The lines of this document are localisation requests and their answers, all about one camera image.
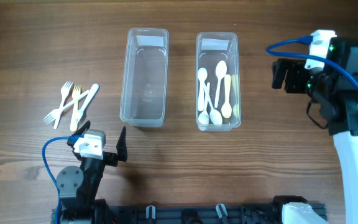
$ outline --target clear plastic container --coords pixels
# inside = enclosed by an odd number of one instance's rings
[[[209,124],[201,124],[198,116],[197,100],[200,89],[200,81],[197,78],[197,72],[200,68],[205,68],[208,77],[205,84],[210,82],[209,95],[212,103],[214,103],[218,78],[215,74],[216,65],[221,61],[225,61],[227,65],[227,74],[231,76],[231,88],[229,102],[232,113],[229,118],[223,118],[222,124],[213,124],[209,120]],[[215,108],[221,114],[221,108],[224,104],[224,79],[221,80],[221,89],[219,92],[218,107]],[[198,129],[202,131],[230,131],[237,128],[241,124],[241,91],[240,91],[240,66],[239,66],[239,50],[237,35],[228,32],[202,32],[197,35],[196,43],[196,120]]]
[[[133,28],[128,32],[120,118],[131,126],[163,124],[168,40],[165,29]]]

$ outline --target wooden table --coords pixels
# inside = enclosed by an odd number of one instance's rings
[[[170,34],[167,105],[161,128],[127,127],[127,163],[107,167],[98,198],[110,205],[228,205],[301,195],[326,204],[344,223],[341,167],[331,136],[306,116],[306,95],[271,89],[266,46],[334,29],[358,38],[358,1],[117,1],[0,4],[0,223],[48,223],[56,189],[43,144],[71,132],[71,111],[57,130],[42,118],[74,81],[101,88],[88,108],[94,129],[115,150],[127,32]],[[204,133],[195,120],[195,40],[199,32],[239,38],[242,124]],[[306,47],[287,50],[307,52]],[[52,172],[78,166],[64,142],[47,149]]]

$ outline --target white plastic spoon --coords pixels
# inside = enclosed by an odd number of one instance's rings
[[[210,83],[207,83],[206,84],[207,92],[209,92],[209,86],[210,86]],[[208,108],[208,101],[206,99],[204,100],[204,105],[203,106],[204,106],[204,110],[198,116],[198,121],[201,124],[209,124],[209,115],[208,115],[208,112],[206,111],[206,109]]]
[[[204,110],[204,91],[203,91],[201,83],[205,82],[207,76],[208,76],[208,73],[205,68],[200,68],[198,70],[197,78],[200,81],[200,90],[198,92],[198,101],[197,101],[198,111]]]
[[[209,92],[207,91],[207,87],[205,85],[205,83],[203,84],[203,89],[205,92],[205,98],[208,100],[209,105],[211,106],[211,112],[209,112],[209,117],[211,118],[212,123],[214,124],[222,124],[222,115],[220,114],[219,111],[217,111],[211,101],[211,97],[209,97]]]
[[[215,108],[218,107],[219,94],[221,92],[221,80],[226,75],[226,72],[227,72],[226,62],[220,61],[216,65],[216,69],[215,69],[215,74],[216,77],[218,78],[218,85],[216,87],[216,94],[215,94]]]
[[[230,84],[231,78],[230,75],[224,76],[224,104],[222,105],[222,116],[224,118],[230,118],[231,116],[231,106],[229,103],[230,97]]]

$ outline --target plastic fork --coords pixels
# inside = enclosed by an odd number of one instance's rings
[[[73,114],[75,117],[75,122],[78,124],[81,121],[81,118],[84,116],[85,110],[88,107],[89,103],[92,101],[93,97],[96,95],[96,92],[99,90],[99,84],[95,83],[91,86],[89,90],[89,94],[86,97],[84,104],[82,104],[81,109],[77,111],[77,113]]]
[[[81,87],[78,85],[74,86],[71,97],[75,100],[80,95],[81,95]],[[70,131],[76,131],[78,129],[78,123],[75,122],[75,114],[77,113],[77,111],[78,111],[78,102],[74,103],[73,106],[73,116],[71,117]]]
[[[62,94],[62,101],[60,102],[59,108],[62,108],[64,106],[72,87],[73,87],[73,82],[66,82],[63,85],[62,89],[60,90],[60,93]],[[57,129],[57,126],[59,125],[60,117],[61,116],[56,118],[55,125],[53,125],[54,129]]]
[[[84,96],[86,96],[89,92],[90,92],[89,90],[86,90],[77,99],[71,100],[64,107],[59,108],[59,109],[54,109],[53,111],[51,111],[48,115],[46,115],[44,117],[44,122],[49,124],[52,121],[55,121],[57,118],[60,117],[60,115],[63,113],[63,111],[65,111],[67,108],[71,107],[75,102],[78,102],[80,99],[84,98]]]

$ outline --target blue cable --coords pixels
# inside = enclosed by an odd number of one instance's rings
[[[51,143],[51,142],[54,142],[54,141],[57,141],[57,140],[73,140],[74,142],[78,139],[78,138],[82,138],[83,136],[65,136],[65,137],[57,137],[57,138],[53,138],[49,141],[47,141],[44,146],[42,147],[42,160],[44,161],[44,164],[45,164],[45,168],[47,169],[48,171],[48,174],[50,176],[50,178],[52,179],[53,183],[55,184],[56,186],[56,189],[57,189],[57,194],[59,196],[59,188],[57,187],[57,183],[56,183],[56,179],[55,177],[53,176],[52,172],[50,171],[49,169],[49,166],[48,166],[48,162],[47,162],[47,158],[45,157],[45,150],[47,149],[47,146]],[[61,201],[60,199],[58,199],[58,203],[57,203],[57,208],[56,208],[56,216],[55,216],[55,224],[59,224],[59,211],[60,211],[60,206],[61,206]]]
[[[324,62],[325,64],[328,64],[332,67],[334,67],[336,70],[338,70],[346,79],[348,79],[350,81],[350,83],[354,86],[354,88],[356,88],[357,92],[358,92],[358,82],[352,77],[352,75],[347,72],[345,69],[343,69],[340,65],[338,65],[337,63],[322,58],[322,57],[317,57],[314,55],[308,55],[308,54],[301,54],[301,53],[291,53],[291,52],[274,52],[271,51],[272,49],[276,48],[276,47],[280,47],[283,45],[287,45],[287,44],[293,44],[293,43],[299,43],[299,44],[303,44],[303,45],[310,45],[313,41],[313,36],[305,36],[305,37],[300,37],[298,39],[293,39],[293,40],[285,40],[283,42],[279,42],[277,44],[273,44],[270,45],[266,48],[266,52],[270,55],[274,55],[274,56],[278,56],[278,57],[290,57],[290,58],[302,58],[302,59],[313,59],[313,60],[317,60],[319,62]]]

